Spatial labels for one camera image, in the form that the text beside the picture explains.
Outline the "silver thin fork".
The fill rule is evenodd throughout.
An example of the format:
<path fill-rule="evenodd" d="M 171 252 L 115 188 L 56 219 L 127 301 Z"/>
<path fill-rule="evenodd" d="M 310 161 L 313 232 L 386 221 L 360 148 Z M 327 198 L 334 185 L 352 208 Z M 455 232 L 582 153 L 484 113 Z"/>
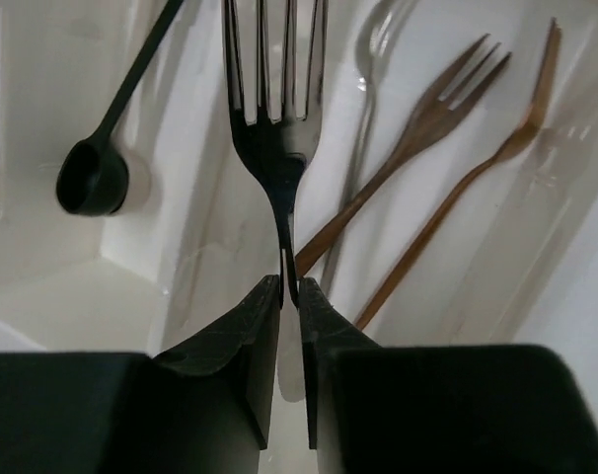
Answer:
<path fill-rule="evenodd" d="M 338 212 L 351 202 L 367 154 L 377 105 L 377 90 L 384 80 L 391 51 L 417 1 L 378 1 L 358 34 L 354 58 L 359 87 L 364 92 L 362 115 L 349 159 Z"/>

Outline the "silver blue-handled fork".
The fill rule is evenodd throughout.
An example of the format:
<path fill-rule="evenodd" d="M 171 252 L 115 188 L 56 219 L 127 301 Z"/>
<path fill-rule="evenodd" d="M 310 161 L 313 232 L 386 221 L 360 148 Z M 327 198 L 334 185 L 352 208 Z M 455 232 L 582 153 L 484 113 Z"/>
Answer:
<path fill-rule="evenodd" d="M 267 4 L 257 4 L 256 117 L 245 115 L 237 4 L 222 4 L 223 51 L 233 144 L 246 169 L 265 192 L 275 220 L 280 256 L 279 299 L 299 302 L 294 252 L 294 211 L 302 177 L 315 157 L 322 131 L 328 4 L 312 14 L 305 113 L 296 110 L 297 4 L 285 7 L 279 118 L 270 114 Z"/>

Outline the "wooden brown fork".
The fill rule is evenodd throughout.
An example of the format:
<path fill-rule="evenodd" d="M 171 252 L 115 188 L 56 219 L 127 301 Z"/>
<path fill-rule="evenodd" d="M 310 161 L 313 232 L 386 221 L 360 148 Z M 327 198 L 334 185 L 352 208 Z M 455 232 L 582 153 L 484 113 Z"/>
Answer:
<path fill-rule="evenodd" d="M 468 61 L 475 55 L 487 38 L 488 35 L 483 35 L 473 42 L 424 90 L 413 107 L 402 135 L 387 160 L 351 201 L 345 204 L 342 210 L 322 227 L 297 254 L 295 263 L 299 277 L 304 277 L 318 260 L 326 254 L 342 234 L 346 225 L 359 212 L 362 206 L 374 196 L 380 187 L 412 157 L 423 152 L 454 131 L 481 100 L 493 82 L 504 72 L 512 57 L 511 52 L 507 52 L 502 59 L 495 63 L 491 71 L 477 83 L 476 87 L 463 101 L 459 102 L 457 100 L 460 94 L 471 85 L 473 78 L 479 73 L 480 69 L 495 54 L 496 49 L 492 48 L 466 74 L 465 78 L 455 87 L 451 94 L 445 99 L 440 98 L 441 94 L 457 78 L 458 74 L 465 68 Z"/>

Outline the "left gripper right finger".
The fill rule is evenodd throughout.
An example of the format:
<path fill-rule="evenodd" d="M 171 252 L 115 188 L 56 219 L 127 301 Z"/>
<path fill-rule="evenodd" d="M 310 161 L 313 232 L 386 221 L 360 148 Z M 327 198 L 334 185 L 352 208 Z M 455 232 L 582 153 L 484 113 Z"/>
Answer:
<path fill-rule="evenodd" d="M 323 473 L 598 473 L 598 426 L 537 345 L 383 347 L 299 284 L 309 445 Z"/>

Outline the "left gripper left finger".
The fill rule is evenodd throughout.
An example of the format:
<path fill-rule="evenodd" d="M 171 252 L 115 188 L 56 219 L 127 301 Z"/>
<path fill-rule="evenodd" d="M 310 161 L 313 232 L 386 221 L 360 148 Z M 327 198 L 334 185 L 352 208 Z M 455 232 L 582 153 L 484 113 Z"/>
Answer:
<path fill-rule="evenodd" d="M 0 473 L 255 473 L 267 447 L 277 276 L 158 355 L 0 353 Z"/>

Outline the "black ladle spoon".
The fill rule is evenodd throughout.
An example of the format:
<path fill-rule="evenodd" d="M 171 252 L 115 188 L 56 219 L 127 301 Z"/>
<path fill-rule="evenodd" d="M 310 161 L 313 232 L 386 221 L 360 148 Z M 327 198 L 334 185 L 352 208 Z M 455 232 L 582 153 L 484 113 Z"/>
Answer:
<path fill-rule="evenodd" d="M 130 186 L 130 167 L 113 145 L 112 133 L 182 4 L 181 0 L 165 4 L 100 124 L 66 156 L 55 192 L 67 213 L 106 216 L 124 205 Z"/>

